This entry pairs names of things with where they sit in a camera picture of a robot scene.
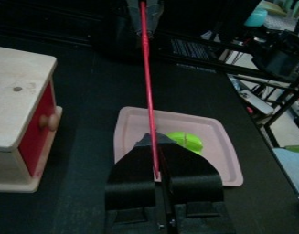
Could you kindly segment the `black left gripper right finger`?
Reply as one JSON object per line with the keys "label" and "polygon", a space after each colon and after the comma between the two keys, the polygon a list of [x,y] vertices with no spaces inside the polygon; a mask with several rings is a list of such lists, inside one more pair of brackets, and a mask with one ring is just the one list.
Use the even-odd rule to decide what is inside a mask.
{"label": "black left gripper right finger", "polygon": [[223,201],[221,175],[208,160],[158,134],[160,168],[175,204]]}

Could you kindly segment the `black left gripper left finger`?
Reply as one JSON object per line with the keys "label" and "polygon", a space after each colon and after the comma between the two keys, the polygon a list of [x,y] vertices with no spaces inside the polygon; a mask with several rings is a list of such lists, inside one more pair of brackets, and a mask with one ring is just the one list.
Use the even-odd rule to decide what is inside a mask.
{"label": "black left gripper left finger", "polygon": [[107,178],[106,209],[155,207],[155,182],[150,135],[114,165]]}

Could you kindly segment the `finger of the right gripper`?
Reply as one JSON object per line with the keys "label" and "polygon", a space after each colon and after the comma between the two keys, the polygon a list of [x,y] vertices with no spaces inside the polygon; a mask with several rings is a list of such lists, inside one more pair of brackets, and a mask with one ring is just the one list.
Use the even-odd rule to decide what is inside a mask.
{"label": "finger of the right gripper", "polygon": [[164,12],[164,0],[147,0],[147,31],[154,36]]}
{"label": "finger of the right gripper", "polygon": [[142,33],[140,1],[142,0],[126,0],[134,30],[138,35]]}

